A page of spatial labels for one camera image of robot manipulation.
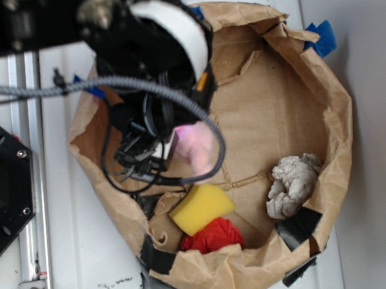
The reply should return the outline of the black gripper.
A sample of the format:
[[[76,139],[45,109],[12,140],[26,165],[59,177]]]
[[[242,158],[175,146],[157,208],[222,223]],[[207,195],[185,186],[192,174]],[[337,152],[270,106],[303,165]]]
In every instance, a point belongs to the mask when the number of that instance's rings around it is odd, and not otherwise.
[[[153,182],[168,170],[177,145],[173,104],[147,91],[124,90],[120,98],[110,107],[111,125],[122,133],[114,159],[123,170],[114,175]]]

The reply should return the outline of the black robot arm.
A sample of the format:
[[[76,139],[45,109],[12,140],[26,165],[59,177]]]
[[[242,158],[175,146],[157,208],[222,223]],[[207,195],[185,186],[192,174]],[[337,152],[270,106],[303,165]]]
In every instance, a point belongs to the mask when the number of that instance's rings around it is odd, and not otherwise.
[[[84,42],[96,55],[97,77],[51,88],[0,86],[13,99],[66,95],[100,86],[123,102],[108,106],[109,129],[123,134],[115,160],[123,179],[178,186],[209,179],[221,167],[224,139],[208,116],[216,89],[213,32],[203,14],[181,0],[0,0],[0,58]],[[215,166],[188,178],[164,177],[164,147],[175,130],[198,120],[219,142]]]

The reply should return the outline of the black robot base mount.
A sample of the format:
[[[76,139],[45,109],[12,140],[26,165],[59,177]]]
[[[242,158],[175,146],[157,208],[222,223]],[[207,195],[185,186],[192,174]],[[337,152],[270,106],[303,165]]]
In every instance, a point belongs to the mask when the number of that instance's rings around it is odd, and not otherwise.
[[[0,126],[0,257],[34,215],[32,154]]]

